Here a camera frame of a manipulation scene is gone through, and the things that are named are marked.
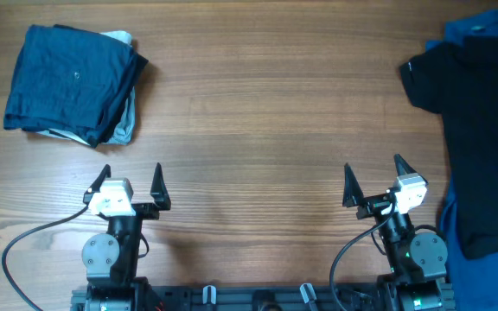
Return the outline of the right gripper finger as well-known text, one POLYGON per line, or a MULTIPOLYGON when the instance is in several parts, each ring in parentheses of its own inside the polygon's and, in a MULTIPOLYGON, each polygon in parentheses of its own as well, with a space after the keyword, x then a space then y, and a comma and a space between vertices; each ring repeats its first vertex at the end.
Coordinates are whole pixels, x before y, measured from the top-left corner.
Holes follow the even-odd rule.
POLYGON ((428 183, 400 154, 395 154, 393 160, 397 171, 396 184, 428 183))
POLYGON ((361 206, 364 201, 364 194, 348 163, 344 165, 344 178, 345 183, 342 204, 345 207, 361 206))

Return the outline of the black polo shirt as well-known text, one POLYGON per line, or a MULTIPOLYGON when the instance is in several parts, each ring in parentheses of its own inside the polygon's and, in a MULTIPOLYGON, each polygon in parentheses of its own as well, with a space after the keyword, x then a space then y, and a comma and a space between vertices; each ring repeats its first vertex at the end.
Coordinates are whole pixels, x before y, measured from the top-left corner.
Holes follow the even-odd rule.
POLYGON ((399 72, 411 104, 442 118, 464 256, 498 253, 498 37, 442 42, 399 72))

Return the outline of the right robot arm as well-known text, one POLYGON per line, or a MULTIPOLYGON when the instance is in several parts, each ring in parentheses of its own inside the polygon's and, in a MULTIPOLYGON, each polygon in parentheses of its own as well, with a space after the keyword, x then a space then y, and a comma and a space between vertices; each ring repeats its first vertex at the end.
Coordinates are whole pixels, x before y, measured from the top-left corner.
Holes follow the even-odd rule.
POLYGON ((353 238, 340 250, 329 272, 329 286, 337 304, 335 269, 342 255, 366 236, 378 234, 391 272, 379 276, 378 294, 385 310, 454 310, 452 285, 446 282, 448 248, 436 227, 412 224, 409 212, 423 203, 428 181, 404 158, 394 156, 397 177, 383 194, 366 197, 351 167, 344 166, 342 204, 357 209, 357 219, 373 218, 375 226, 353 238))

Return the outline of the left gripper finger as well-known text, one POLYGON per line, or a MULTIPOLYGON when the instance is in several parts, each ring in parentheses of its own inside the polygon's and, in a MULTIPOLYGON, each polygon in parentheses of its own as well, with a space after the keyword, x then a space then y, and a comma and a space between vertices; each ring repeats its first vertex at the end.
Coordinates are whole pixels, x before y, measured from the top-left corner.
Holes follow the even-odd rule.
POLYGON ((86 192, 88 194, 97 193, 100 190, 100 187, 102 186, 105 179, 109 178, 111 174, 111 166, 109 164, 106 164, 99 173, 98 177, 92 183, 92 185, 86 190, 86 192))
POLYGON ((159 162, 153 174, 150 196, 159 210, 168 211, 171 208, 171 199, 163 179, 163 168, 159 162))

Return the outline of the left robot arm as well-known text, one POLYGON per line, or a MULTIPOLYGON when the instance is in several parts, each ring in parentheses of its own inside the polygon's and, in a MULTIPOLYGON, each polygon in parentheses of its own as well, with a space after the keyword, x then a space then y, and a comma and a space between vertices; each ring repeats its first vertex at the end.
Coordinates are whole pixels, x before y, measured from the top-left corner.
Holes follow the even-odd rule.
POLYGON ((164 310, 163 300, 145 277, 137 276, 139 252, 147 240, 142 234, 145 220, 158 220, 161 211, 171 208, 160 164, 155 167, 150 187, 151 202, 133 203, 133 189, 126 178, 113 178, 105 165, 85 191, 83 202, 92 214, 108 223, 105 233, 88 239, 81 259, 86 266, 88 285, 84 293, 71 299, 77 311, 164 310))

